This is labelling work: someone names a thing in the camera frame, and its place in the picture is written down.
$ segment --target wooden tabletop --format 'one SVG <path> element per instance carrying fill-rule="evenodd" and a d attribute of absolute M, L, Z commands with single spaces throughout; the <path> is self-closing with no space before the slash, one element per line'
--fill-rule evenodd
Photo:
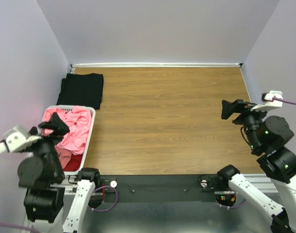
<path fill-rule="evenodd" d="M 76 68 L 104 75 L 85 167 L 103 175 L 262 173 L 221 101 L 249 100 L 239 68 Z"/>

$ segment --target white wall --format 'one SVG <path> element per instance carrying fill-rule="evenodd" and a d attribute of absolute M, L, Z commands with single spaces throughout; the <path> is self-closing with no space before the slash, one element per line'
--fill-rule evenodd
<path fill-rule="evenodd" d="M 0 140 L 17 124 L 37 125 L 56 103 L 69 71 L 57 39 L 35 0 L 0 1 Z M 22 225 L 25 190 L 16 169 L 24 155 L 0 155 L 0 221 Z M 0 233 L 19 232 L 0 228 Z"/>
<path fill-rule="evenodd" d="M 296 0 L 281 0 L 242 67 L 251 100 L 260 102 L 266 90 L 281 90 L 296 100 Z M 287 144 L 296 154 L 296 106 L 284 104 L 272 112 L 285 117 L 294 131 Z"/>
<path fill-rule="evenodd" d="M 243 62 L 279 0 L 37 0 L 72 64 Z"/>

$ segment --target folded black cloth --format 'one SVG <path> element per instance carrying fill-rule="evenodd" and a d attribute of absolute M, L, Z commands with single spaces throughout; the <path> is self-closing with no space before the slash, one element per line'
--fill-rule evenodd
<path fill-rule="evenodd" d="M 56 105 L 81 105 L 99 109 L 103 86 L 102 74 L 67 74 L 62 79 L 61 93 Z"/>

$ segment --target gray floor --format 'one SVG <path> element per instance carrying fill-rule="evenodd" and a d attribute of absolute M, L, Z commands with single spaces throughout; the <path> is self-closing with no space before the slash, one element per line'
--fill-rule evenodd
<path fill-rule="evenodd" d="M 65 197 L 64 217 L 73 196 Z M 280 202 L 278 195 L 270 198 Z M 270 233 L 248 203 L 238 209 L 209 202 L 118 203 L 109 212 L 87 210 L 81 233 Z"/>

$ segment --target red cloth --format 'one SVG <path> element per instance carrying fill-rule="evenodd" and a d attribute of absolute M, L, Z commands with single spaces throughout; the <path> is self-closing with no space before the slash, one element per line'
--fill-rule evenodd
<path fill-rule="evenodd" d="M 82 154 L 71 155 L 70 161 L 64 167 L 63 171 L 77 171 L 80 168 Z"/>

